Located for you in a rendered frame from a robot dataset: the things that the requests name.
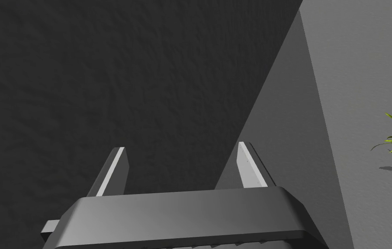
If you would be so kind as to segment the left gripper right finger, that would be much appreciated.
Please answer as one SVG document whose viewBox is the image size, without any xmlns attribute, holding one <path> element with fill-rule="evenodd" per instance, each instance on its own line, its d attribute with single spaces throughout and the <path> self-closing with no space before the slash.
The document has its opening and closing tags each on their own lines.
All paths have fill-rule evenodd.
<svg viewBox="0 0 392 249">
<path fill-rule="evenodd" d="M 275 182 L 250 142 L 239 142 L 236 158 L 244 188 L 273 187 Z"/>
</svg>

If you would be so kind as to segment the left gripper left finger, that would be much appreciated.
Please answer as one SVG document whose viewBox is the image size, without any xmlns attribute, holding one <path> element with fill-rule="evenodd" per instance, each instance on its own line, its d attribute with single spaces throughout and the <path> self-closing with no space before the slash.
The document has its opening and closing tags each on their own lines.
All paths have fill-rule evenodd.
<svg viewBox="0 0 392 249">
<path fill-rule="evenodd" d="M 113 148 L 87 197 L 123 195 L 128 172 L 129 163 L 126 148 Z"/>
</svg>

